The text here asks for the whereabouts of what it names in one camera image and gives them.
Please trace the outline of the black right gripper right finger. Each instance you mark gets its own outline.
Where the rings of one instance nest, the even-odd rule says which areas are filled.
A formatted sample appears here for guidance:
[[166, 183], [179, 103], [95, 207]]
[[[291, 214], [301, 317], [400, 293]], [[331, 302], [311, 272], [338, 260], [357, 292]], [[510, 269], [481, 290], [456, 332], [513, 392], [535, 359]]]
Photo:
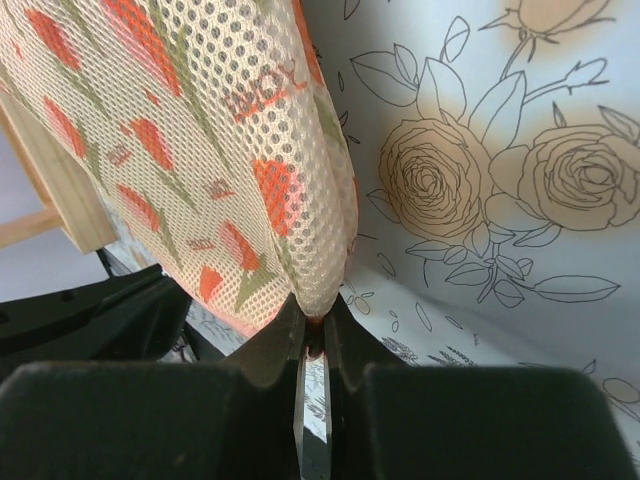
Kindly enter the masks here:
[[324, 319], [334, 479], [633, 479], [602, 393], [562, 368], [411, 366], [343, 299]]

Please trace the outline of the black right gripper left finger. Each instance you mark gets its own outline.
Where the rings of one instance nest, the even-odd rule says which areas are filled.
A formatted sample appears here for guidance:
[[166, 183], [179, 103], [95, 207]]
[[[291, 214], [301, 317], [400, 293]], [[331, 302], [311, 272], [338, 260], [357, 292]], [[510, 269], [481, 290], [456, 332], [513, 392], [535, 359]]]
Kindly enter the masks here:
[[228, 357], [35, 362], [1, 386], [5, 479], [297, 479], [294, 297]]

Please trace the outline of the peach floral mesh laundry bag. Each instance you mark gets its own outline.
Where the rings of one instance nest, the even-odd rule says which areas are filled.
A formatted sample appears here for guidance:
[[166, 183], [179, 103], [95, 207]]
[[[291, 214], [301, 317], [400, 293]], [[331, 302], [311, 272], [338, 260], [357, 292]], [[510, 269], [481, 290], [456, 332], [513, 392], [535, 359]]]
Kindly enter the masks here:
[[358, 205], [299, 2], [5, 1], [1, 84], [214, 315], [329, 312]]

